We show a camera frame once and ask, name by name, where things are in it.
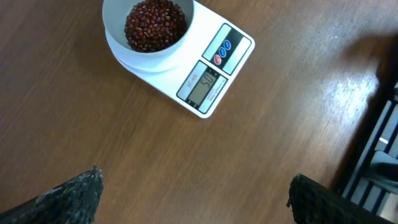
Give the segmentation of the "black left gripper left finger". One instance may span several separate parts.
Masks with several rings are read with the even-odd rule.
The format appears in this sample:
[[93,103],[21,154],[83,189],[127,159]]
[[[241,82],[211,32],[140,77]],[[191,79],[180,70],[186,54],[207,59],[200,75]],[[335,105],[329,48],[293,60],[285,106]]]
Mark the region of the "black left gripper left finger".
[[103,172],[94,167],[2,212],[1,223],[93,223],[103,190]]

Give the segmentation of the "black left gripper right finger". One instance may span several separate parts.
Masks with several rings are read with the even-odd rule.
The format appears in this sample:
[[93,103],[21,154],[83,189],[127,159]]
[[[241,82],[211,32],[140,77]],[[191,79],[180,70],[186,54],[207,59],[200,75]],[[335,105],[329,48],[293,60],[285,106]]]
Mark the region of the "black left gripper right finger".
[[297,224],[393,224],[303,174],[292,179],[287,206]]

